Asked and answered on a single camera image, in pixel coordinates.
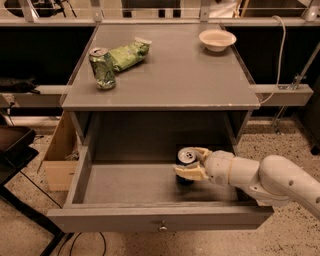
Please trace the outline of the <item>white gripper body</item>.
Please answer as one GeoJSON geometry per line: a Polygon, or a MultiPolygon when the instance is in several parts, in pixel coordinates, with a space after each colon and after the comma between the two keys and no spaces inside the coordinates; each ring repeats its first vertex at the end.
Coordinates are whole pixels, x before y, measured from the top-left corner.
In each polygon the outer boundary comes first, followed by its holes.
{"type": "Polygon", "coordinates": [[[208,180],[216,185],[228,186],[228,175],[234,158],[233,153],[222,150],[209,154],[204,161],[208,180]]]}

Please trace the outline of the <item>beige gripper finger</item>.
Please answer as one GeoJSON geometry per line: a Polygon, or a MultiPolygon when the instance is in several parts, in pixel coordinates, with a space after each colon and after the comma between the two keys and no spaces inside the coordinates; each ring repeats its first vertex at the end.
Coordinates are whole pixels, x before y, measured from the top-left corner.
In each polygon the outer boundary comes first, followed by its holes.
{"type": "Polygon", "coordinates": [[[195,156],[194,163],[203,165],[206,159],[212,154],[212,151],[208,148],[194,147],[193,153],[195,156]]]}
{"type": "Polygon", "coordinates": [[[184,166],[174,166],[174,172],[185,179],[193,180],[193,181],[201,181],[207,180],[208,175],[205,172],[205,169],[200,166],[196,166],[194,168],[186,168],[184,166]]]}

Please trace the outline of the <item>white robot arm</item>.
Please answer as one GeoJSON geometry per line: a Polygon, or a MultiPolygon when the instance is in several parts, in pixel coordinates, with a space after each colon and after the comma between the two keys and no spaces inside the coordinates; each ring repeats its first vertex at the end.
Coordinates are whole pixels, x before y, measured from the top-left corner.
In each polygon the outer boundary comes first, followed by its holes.
{"type": "Polygon", "coordinates": [[[269,206],[295,201],[320,218],[320,182],[283,156],[256,161],[223,150],[186,147],[177,157],[180,163],[173,170],[184,179],[236,187],[269,206]]]}

